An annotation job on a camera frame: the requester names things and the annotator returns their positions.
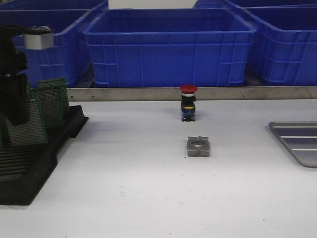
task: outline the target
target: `black tray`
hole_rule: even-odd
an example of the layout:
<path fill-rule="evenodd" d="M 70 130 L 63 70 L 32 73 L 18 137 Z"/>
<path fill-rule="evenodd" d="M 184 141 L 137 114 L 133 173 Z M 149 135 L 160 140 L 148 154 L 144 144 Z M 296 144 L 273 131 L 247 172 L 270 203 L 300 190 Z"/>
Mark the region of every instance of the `black tray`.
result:
<path fill-rule="evenodd" d="M 0 205 L 29 205 L 56 167 L 59 149 L 87 120 L 81 106 L 73 106 L 63 127 L 46 129 L 47 146 L 0 149 Z"/>

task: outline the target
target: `metal edge strip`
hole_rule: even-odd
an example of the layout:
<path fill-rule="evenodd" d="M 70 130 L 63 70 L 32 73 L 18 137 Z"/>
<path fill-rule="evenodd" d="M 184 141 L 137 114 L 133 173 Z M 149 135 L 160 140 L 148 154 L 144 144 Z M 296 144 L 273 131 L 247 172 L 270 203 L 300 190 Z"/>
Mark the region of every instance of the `metal edge strip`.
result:
<path fill-rule="evenodd" d="M 173 88 L 69 88 L 71 102 L 178 101 Z M 199 87 L 197 100 L 317 99 L 317 86 Z"/>

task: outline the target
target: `metal tray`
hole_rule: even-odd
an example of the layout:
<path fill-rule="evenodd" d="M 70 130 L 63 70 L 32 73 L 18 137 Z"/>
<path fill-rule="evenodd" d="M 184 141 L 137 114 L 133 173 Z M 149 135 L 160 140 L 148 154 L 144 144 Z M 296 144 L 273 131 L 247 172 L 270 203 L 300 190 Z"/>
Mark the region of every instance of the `metal tray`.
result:
<path fill-rule="evenodd" d="M 271 122 L 271 131 L 307 167 L 317 167 L 317 121 Z"/>

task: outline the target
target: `blue plastic crate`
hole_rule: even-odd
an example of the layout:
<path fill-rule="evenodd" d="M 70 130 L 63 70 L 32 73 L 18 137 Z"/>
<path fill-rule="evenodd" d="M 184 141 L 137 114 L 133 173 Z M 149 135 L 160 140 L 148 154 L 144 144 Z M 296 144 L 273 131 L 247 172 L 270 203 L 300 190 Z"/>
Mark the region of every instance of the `blue plastic crate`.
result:
<path fill-rule="evenodd" d="M 108 0 L 11 0 L 0 10 L 91 10 L 97 15 L 108 8 Z"/>
<path fill-rule="evenodd" d="M 234 7 L 263 7 L 263 6 L 311 6 L 317 0 L 225 0 Z"/>
<path fill-rule="evenodd" d="M 317 8 L 249 8 L 258 27 L 248 64 L 265 85 L 317 85 Z"/>
<path fill-rule="evenodd" d="M 85 10 L 0 11 L 2 25 L 54 29 L 54 47 L 45 50 L 27 50 L 23 36 L 13 38 L 16 48 L 26 54 L 28 69 L 23 72 L 32 87 L 39 80 L 59 77 L 65 77 L 69 87 L 77 83 L 91 62 L 82 30 L 92 19 L 92 13 Z"/>
<path fill-rule="evenodd" d="M 124 9 L 83 32 L 99 87 L 236 86 L 255 29 L 224 9 Z"/>

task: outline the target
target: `white work surface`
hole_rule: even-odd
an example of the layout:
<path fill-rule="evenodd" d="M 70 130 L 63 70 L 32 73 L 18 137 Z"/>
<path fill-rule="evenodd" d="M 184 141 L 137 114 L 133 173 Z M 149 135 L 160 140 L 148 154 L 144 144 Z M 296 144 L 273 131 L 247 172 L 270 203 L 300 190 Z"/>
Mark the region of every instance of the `white work surface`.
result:
<path fill-rule="evenodd" d="M 109 9 L 113 8 L 192 8 L 196 0 L 109 0 Z"/>
<path fill-rule="evenodd" d="M 1 238 L 316 238 L 317 168 L 271 121 L 317 120 L 317 100 L 87 102 L 30 206 L 0 206 Z M 187 157 L 207 136 L 209 158 Z"/>

